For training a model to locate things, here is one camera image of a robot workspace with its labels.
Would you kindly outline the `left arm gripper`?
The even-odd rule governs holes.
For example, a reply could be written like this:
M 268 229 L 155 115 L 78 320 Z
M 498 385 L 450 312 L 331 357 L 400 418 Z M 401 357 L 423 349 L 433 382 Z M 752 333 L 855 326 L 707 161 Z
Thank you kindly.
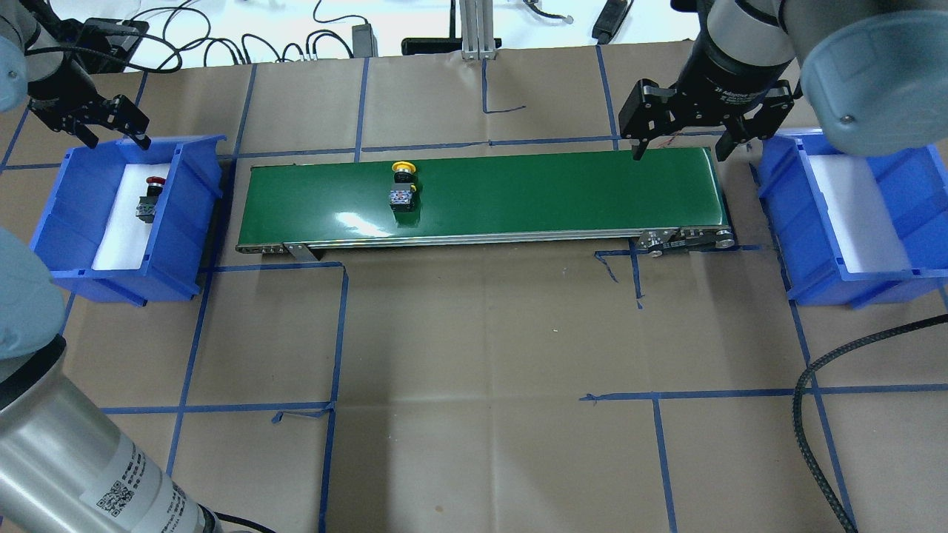
M 125 95 L 120 95 L 118 102 L 116 107 L 114 100 L 102 97 L 84 81 L 64 85 L 48 80 L 30 82 L 30 110 L 48 129 L 73 135 L 95 149 L 99 138 L 90 128 L 101 126 L 122 132 L 140 149 L 148 150 L 152 144 L 147 135 L 149 118 Z

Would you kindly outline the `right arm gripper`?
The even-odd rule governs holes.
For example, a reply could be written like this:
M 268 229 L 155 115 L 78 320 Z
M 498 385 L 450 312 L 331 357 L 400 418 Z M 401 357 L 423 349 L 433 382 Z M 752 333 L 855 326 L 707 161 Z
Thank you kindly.
M 619 112 L 619 134 L 629 139 L 634 161 L 640 161 L 654 138 L 688 127 L 725 128 L 715 143 L 715 158 L 726 161 L 735 148 L 753 138 L 772 138 L 795 106 L 797 92 L 786 80 L 751 101 L 737 102 L 730 94 L 712 89 L 690 95 L 677 87 L 637 81 Z

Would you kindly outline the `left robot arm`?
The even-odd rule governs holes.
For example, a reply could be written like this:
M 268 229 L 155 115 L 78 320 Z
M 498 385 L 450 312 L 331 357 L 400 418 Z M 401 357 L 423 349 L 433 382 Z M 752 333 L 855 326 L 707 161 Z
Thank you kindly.
M 19 1 L 2 3 L 2 110 L 39 105 L 88 148 L 91 124 L 151 146 L 148 118 L 105 100 Z M 2 513 L 31 532 L 219 532 L 220 520 L 163 472 L 62 372 L 64 301 L 41 259 L 2 232 Z

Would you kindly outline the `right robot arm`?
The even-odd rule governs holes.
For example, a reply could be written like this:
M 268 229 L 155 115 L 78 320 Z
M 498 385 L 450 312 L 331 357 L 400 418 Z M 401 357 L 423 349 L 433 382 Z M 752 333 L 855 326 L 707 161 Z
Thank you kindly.
M 715 155 L 775 135 L 804 97 L 844 154 L 890 155 L 946 138 L 944 1 L 672 1 L 698 36 L 671 87 L 639 80 L 618 134 L 640 159 L 655 138 L 724 128 Z

